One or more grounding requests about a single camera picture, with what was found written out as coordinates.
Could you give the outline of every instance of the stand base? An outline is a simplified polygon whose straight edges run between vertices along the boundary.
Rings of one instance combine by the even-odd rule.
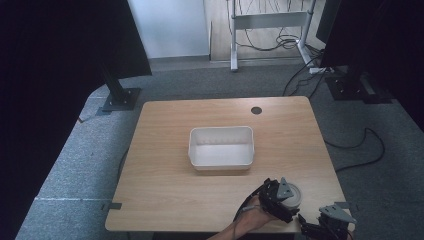
[[[328,88],[336,101],[362,100],[367,104],[392,103],[393,97],[376,86],[371,86],[367,80],[361,79],[357,89],[347,89],[343,77],[328,77],[325,79]]]
[[[112,112],[112,111],[132,111],[137,102],[138,96],[141,93],[141,88],[125,88],[125,92],[128,93],[127,98],[123,102],[118,102],[113,99],[112,95],[106,99],[105,104],[103,105],[103,112]]]

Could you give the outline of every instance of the white bin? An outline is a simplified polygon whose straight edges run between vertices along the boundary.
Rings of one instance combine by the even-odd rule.
[[[247,126],[194,128],[188,156],[197,170],[249,169],[254,156],[253,130]]]

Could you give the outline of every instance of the wall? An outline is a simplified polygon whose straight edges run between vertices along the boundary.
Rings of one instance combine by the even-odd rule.
[[[148,58],[209,54],[203,0],[128,0]]]

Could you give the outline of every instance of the black curtain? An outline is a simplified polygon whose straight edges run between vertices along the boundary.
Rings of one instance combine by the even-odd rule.
[[[0,1],[0,239],[13,239],[87,97],[149,75],[126,0]]]

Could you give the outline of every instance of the desk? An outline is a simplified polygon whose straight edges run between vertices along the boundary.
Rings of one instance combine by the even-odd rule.
[[[252,107],[260,107],[255,115]],[[250,126],[249,170],[199,172],[188,144],[195,127]],[[316,223],[319,207],[345,201],[309,100],[305,97],[147,102],[144,104],[110,209],[110,231],[219,232],[266,178],[297,185],[300,213]],[[258,232],[300,232],[297,218]]]

